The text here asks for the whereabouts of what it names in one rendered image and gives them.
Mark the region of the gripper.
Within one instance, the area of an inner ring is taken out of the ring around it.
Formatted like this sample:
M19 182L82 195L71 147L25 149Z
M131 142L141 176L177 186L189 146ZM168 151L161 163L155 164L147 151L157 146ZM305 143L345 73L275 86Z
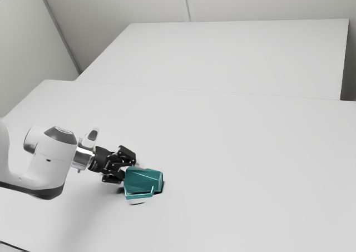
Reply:
M120 184L125 179L125 172L121 169L121 164L109 163L115 155L121 162L128 166L136 165L136 154L123 145L120 145L116 152L109 151L103 147L95 147L95 155L90 163L88 170L101 172L102 182Z

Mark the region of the teal faceted mug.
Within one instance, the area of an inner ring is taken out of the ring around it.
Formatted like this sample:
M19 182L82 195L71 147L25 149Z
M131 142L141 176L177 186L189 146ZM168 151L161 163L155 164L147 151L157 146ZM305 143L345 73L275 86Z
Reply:
M123 183L127 200L152 197L162 191L164 180L161 171L128 167Z

